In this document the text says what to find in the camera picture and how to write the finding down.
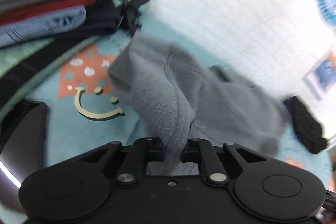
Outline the grey fleece pants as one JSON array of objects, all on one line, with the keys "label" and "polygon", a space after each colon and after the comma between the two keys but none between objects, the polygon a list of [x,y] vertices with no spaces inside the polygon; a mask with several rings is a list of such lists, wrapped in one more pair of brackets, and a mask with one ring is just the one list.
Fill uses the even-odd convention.
[{"label": "grey fleece pants", "polygon": [[271,157],[278,153],[288,112],[231,69],[204,68],[182,48],[137,33],[107,73],[119,100],[166,146],[166,160],[151,163],[150,175],[196,174],[195,164],[180,161],[191,138],[216,146],[231,141]]}]

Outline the black folded garment right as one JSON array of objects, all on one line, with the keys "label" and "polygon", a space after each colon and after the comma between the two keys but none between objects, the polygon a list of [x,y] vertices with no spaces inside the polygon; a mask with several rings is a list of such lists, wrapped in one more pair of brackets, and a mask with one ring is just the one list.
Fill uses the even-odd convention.
[{"label": "black folded garment right", "polygon": [[307,106],[299,97],[293,96],[284,100],[293,130],[297,139],[312,154],[317,155],[327,148],[327,140],[323,137],[323,128],[314,118]]}]

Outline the black smartphone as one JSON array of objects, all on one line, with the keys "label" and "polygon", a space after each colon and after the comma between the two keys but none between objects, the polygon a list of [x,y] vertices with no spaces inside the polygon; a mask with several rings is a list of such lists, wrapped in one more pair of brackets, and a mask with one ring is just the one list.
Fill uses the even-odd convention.
[{"label": "black smartphone", "polygon": [[44,167],[44,142],[49,107],[44,102],[21,101],[1,123],[1,205],[22,212],[19,188]]}]

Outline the black folded garment with ties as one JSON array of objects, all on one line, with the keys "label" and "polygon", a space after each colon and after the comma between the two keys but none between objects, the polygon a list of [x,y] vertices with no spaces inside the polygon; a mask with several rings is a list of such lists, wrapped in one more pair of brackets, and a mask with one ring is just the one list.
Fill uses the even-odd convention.
[{"label": "black folded garment with ties", "polygon": [[133,36],[141,28],[141,6],[150,0],[96,0],[86,9],[85,22],[68,32],[55,34],[55,38],[88,38],[95,35],[110,35],[122,29]]}]

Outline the blue denim folded garment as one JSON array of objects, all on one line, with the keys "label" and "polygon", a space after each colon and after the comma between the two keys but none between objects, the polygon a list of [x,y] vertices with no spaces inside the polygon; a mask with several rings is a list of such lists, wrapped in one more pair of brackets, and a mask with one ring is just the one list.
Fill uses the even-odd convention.
[{"label": "blue denim folded garment", "polygon": [[86,15],[84,6],[74,6],[5,24],[1,26],[1,47],[71,31],[85,22]]}]

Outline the red folded garment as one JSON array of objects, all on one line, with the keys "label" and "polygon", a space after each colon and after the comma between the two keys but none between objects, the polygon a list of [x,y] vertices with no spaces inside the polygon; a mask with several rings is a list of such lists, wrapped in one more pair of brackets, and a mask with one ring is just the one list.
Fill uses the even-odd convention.
[{"label": "red folded garment", "polygon": [[22,20],[32,18],[34,16],[46,14],[61,9],[66,9],[75,6],[89,6],[96,2],[96,0],[53,0],[36,5],[26,6],[11,12],[6,12],[1,15],[1,26],[20,22]]}]

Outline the bedding poster on wall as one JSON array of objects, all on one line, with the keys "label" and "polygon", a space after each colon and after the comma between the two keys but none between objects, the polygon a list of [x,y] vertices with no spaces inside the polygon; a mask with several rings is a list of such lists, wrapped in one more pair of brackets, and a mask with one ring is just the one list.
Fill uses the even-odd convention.
[{"label": "bedding poster on wall", "polygon": [[335,90],[335,54],[329,51],[303,77],[316,100],[321,101]]}]

